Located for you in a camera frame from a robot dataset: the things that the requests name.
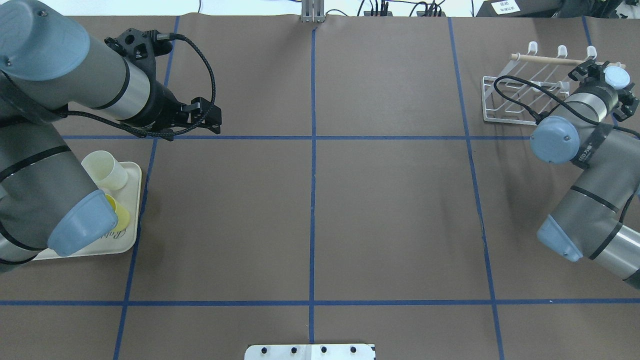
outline cup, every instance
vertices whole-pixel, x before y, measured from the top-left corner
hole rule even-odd
[[[127,171],[108,151],[94,151],[81,164],[99,188],[119,190],[127,184]]]
[[[118,217],[118,224],[111,231],[117,233],[126,229],[129,225],[130,220],[129,212],[124,208],[124,206],[122,206],[121,203],[114,199],[113,196],[109,194],[104,194],[104,196],[107,198],[107,201],[109,202],[109,204],[111,204],[113,211],[115,211],[116,216]]]

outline sticker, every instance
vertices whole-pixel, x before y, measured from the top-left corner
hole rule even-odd
[[[502,15],[503,13],[515,13],[519,12],[520,8],[516,3],[516,0],[503,0],[498,1],[497,3],[491,3],[493,9],[498,15]]]

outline white cup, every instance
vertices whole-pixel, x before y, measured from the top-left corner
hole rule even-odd
[[[127,171],[108,151],[94,151],[81,164],[99,188],[119,190],[127,184]]]

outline white tray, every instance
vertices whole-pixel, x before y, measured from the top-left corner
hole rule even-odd
[[[133,246],[138,235],[138,214],[140,212],[140,190],[142,189],[142,170],[138,164],[131,161],[121,162],[122,167],[129,174],[127,184],[120,190],[109,191],[106,193],[114,197],[122,206],[129,211],[131,221],[126,229],[117,233],[109,232],[103,237],[95,240],[85,248],[67,256],[66,258],[74,258],[76,256],[90,255],[106,255],[119,254],[125,252]],[[60,259],[55,251],[47,249],[36,256],[34,260]]]

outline label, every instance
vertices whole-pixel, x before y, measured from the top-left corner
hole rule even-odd
[[[102,235],[102,237],[101,237],[100,239],[112,239],[112,240],[117,240],[117,239],[119,239],[119,238],[123,237],[123,236],[124,236],[124,234],[126,234],[126,233],[127,233],[127,229],[120,230],[120,231],[118,231],[118,232],[110,231],[110,232],[106,233],[105,235]]]
[[[520,8],[516,3],[516,0],[503,0],[498,1],[497,3],[491,3],[493,9],[498,15],[502,15],[504,13],[515,13],[519,12]]]

